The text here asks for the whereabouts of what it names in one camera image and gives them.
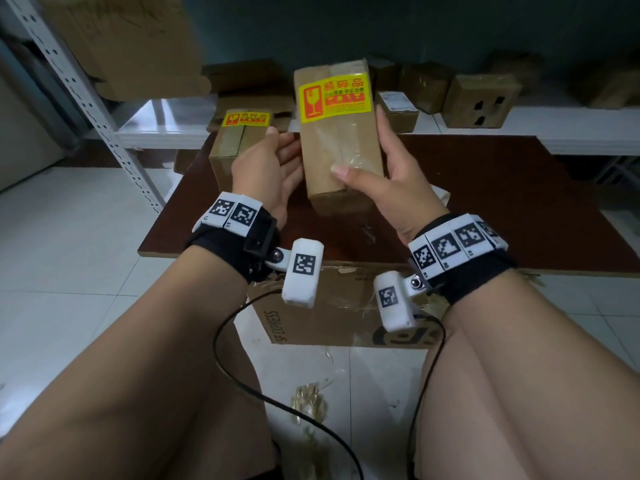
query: thigh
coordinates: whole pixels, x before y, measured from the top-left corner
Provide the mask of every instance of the thigh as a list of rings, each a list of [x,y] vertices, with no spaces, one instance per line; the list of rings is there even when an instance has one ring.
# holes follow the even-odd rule
[[[229,327],[219,350],[238,379],[260,390],[235,327]],[[264,403],[213,367],[206,396],[165,470],[165,480],[245,480],[275,467]]]
[[[476,354],[455,322],[429,380],[417,425],[416,477],[538,479]],[[433,353],[428,353],[423,380]]]

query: person's left arm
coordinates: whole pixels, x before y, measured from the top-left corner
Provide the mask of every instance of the person's left arm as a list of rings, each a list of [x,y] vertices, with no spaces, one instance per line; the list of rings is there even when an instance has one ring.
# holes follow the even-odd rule
[[[292,134],[269,128],[232,168],[233,192],[262,202],[279,228],[303,178],[299,154]],[[0,479],[160,471],[210,384],[213,334],[246,289],[219,257],[185,250],[18,420],[0,447]]]

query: wooden table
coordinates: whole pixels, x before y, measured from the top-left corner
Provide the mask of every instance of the wooden table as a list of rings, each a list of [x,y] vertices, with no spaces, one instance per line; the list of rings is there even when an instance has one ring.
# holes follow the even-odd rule
[[[210,135],[140,245],[140,256],[176,257],[218,195]],[[640,260],[583,188],[535,137],[402,135],[430,183],[451,192],[453,212],[482,216],[521,268],[542,273],[640,276]],[[304,185],[292,195],[282,245],[324,243],[324,261],[406,263],[409,252],[377,210],[319,217]]]

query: yellow and red label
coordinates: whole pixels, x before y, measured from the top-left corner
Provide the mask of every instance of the yellow and red label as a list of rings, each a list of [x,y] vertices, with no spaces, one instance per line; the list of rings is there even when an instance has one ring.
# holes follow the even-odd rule
[[[367,74],[336,75],[298,88],[300,122],[371,111]]]
[[[222,126],[269,126],[270,117],[268,112],[228,112],[222,121]]]

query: person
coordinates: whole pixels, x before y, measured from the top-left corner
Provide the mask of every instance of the person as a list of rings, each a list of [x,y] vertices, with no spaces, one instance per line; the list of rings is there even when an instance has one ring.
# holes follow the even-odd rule
[[[380,108],[377,119],[390,178],[332,170],[407,244],[448,210]],[[303,179],[300,152],[270,128],[233,165],[234,192],[262,202],[279,228]],[[0,445],[0,478],[271,478],[264,404],[226,379],[211,351],[246,289],[225,261],[188,247],[18,420]],[[416,477],[640,477],[640,378],[520,274],[500,273],[444,320],[452,333],[420,409]],[[220,354],[259,388],[235,327]]]

